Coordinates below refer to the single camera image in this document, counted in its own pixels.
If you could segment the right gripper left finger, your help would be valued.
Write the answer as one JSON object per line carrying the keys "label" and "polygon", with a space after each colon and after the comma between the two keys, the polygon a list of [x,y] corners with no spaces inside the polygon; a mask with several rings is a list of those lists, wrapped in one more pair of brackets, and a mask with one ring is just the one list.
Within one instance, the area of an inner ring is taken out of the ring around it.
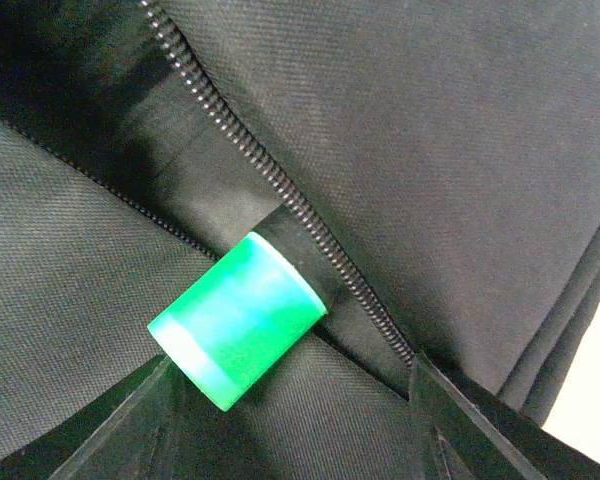
{"label": "right gripper left finger", "polygon": [[173,479],[184,378],[157,356],[0,460],[0,479]]}

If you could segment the black student bag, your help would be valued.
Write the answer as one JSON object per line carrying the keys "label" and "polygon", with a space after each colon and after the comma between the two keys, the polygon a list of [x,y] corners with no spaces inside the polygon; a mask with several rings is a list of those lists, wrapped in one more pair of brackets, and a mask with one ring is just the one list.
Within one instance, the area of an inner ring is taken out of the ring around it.
{"label": "black student bag", "polygon": [[[344,291],[222,411],[148,325],[280,206]],[[600,1],[0,1],[0,460],[164,356],[173,479],[427,479],[414,358],[543,430],[599,303]]]}

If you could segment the green black highlighter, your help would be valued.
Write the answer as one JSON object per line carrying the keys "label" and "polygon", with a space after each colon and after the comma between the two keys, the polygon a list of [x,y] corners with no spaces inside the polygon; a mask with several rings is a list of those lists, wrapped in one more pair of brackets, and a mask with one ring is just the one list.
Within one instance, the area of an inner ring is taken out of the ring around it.
{"label": "green black highlighter", "polygon": [[335,269],[280,206],[148,325],[158,345],[229,410],[342,296]]}

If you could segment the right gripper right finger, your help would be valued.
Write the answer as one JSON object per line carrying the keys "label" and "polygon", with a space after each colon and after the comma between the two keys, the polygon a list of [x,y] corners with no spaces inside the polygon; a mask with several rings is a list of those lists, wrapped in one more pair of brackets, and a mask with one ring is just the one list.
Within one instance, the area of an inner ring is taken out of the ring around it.
{"label": "right gripper right finger", "polygon": [[414,358],[409,400],[427,479],[451,479],[449,446],[474,479],[600,479],[600,464],[473,380]]}

